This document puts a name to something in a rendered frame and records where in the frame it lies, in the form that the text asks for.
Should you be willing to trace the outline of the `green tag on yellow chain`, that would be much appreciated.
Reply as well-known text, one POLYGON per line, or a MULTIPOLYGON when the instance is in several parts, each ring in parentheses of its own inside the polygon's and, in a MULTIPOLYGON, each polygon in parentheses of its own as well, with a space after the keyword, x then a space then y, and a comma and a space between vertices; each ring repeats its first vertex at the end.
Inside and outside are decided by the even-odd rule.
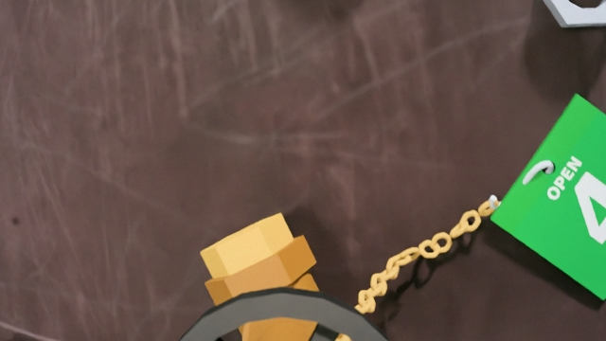
POLYGON ((384 296, 385 282, 397 277, 399 266, 416 260, 419 254, 433 259, 446 253, 453 245, 451 238, 474 231, 481 224, 480 216, 492 213, 493 222, 604 301, 606 116, 576 95, 502 203, 492 196, 479 214, 465 214, 450 236, 436 235, 419 250, 408 249, 391 259, 386 271, 372 277, 372 288, 360 292, 356 308, 363 314, 373 313, 373 297, 384 296), (472 216, 476 222, 469 227, 467 220, 472 216), (447 240, 445 248, 438 246, 440 239, 447 240), (435 252, 427 254, 426 246, 435 252))

